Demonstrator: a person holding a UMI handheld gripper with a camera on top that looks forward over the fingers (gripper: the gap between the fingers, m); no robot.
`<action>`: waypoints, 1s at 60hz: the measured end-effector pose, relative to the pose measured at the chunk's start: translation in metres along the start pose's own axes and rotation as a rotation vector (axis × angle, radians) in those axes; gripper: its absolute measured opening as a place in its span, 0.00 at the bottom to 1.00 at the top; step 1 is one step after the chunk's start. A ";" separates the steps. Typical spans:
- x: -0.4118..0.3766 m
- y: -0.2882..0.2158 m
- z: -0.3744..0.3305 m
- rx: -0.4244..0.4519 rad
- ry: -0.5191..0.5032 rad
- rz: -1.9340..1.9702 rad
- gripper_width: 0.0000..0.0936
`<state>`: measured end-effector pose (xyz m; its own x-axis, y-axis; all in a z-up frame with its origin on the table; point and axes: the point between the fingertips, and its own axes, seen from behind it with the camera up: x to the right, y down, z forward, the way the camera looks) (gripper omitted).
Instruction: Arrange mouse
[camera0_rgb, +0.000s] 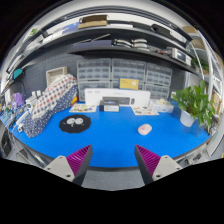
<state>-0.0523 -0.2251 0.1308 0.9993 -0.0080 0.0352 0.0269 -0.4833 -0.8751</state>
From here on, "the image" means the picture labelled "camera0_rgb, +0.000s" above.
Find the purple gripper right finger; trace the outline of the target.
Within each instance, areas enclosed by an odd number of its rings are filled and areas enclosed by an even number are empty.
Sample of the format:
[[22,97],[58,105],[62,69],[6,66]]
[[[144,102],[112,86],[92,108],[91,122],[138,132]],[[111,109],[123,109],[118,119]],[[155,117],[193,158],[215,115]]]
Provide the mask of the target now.
[[159,180],[182,169],[168,155],[159,156],[139,145],[135,145],[134,154],[145,184]]

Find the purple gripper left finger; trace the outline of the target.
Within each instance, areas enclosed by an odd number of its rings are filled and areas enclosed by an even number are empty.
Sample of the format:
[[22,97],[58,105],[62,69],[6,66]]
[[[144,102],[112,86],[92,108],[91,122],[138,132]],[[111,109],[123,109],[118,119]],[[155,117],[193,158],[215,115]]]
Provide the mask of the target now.
[[92,155],[92,145],[88,145],[67,157],[62,155],[58,156],[44,170],[81,186]]

